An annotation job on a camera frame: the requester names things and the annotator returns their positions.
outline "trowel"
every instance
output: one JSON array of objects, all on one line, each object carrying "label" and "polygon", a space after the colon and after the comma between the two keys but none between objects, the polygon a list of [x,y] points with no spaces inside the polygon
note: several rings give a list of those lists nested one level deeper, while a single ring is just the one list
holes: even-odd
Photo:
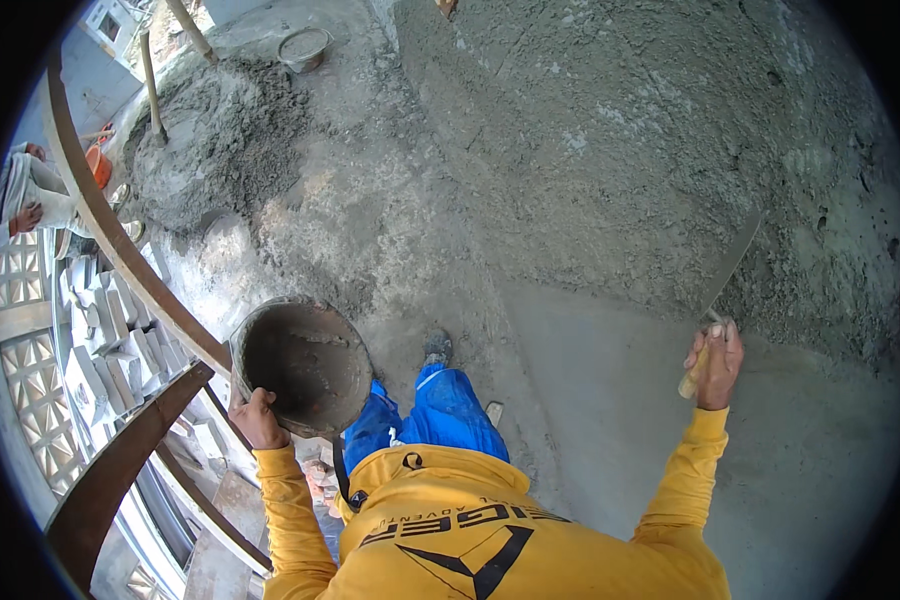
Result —
[{"label": "trowel", "polygon": [[[760,228],[760,221],[762,219],[763,212],[756,206],[749,216],[746,217],[744,228],[737,234],[730,249],[723,255],[723,258],[720,261],[720,267],[714,272],[713,277],[710,279],[706,294],[703,295],[703,302],[700,303],[700,312],[704,317],[713,319],[714,323],[724,323],[725,319],[720,317],[720,315],[713,310],[713,302],[716,301],[717,296],[723,291],[723,286],[726,285],[726,282],[730,281],[733,271],[737,270],[737,265],[743,260],[746,249],[749,248],[750,242],[753,241],[753,236],[756,235],[756,230]],[[699,379],[700,374],[706,370],[709,363],[710,352],[707,346],[704,345],[699,354],[696,354],[696,365],[686,371],[683,378],[680,380],[680,385],[677,390],[682,397],[688,400],[696,394],[696,381]]]}]

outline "shoe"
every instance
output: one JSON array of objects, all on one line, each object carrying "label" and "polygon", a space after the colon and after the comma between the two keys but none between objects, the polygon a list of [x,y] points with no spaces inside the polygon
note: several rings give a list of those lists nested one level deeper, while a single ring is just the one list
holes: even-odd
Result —
[{"label": "shoe", "polygon": [[110,207],[115,207],[117,205],[123,204],[123,201],[126,200],[126,197],[130,195],[130,184],[129,183],[121,183],[120,187],[117,188],[110,196]]},{"label": "shoe", "polygon": [[453,358],[453,342],[450,341],[450,334],[444,329],[432,330],[427,336],[427,341],[423,343],[423,355],[426,357],[423,361],[424,367],[436,363],[448,365]]},{"label": "shoe", "polygon": [[146,230],[146,225],[143,221],[122,222],[121,225],[123,225],[123,230],[130,236],[130,241],[134,244],[143,238]]}]

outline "wooden handle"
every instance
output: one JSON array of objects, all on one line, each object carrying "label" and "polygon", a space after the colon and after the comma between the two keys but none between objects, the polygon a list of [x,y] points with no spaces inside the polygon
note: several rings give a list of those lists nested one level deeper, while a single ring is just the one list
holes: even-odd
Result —
[{"label": "wooden handle", "polygon": [[696,382],[699,380],[700,374],[706,370],[706,366],[710,362],[710,349],[704,344],[703,349],[696,354],[696,365],[683,374],[680,379],[680,385],[676,390],[680,395],[689,400],[696,395]]}]

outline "pile of cement mix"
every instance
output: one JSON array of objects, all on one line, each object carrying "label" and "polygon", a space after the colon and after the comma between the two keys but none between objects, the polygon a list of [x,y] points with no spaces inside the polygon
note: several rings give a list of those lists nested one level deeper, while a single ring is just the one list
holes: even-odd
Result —
[{"label": "pile of cement mix", "polygon": [[141,115],[123,148],[134,204],[153,225],[189,237],[207,217],[249,217],[296,183],[293,138],[308,123],[305,90],[294,90],[277,61],[232,56],[210,66],[179,61],[160,107],[169,135],[160,148]]}]

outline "smoothed cement surface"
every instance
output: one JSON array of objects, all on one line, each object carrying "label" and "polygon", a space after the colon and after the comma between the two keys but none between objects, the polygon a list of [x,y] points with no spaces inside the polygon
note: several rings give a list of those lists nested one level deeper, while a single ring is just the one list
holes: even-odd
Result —
[{"label": "smoothed cement surface", "polygon": [[[540,286],[504,301],[575,519],[627,540],[693,404],[696,324]],[[743,333],[730,441],[704,538],[736,598],[819,598],[852,558],[900,455],[900,380]]]}]

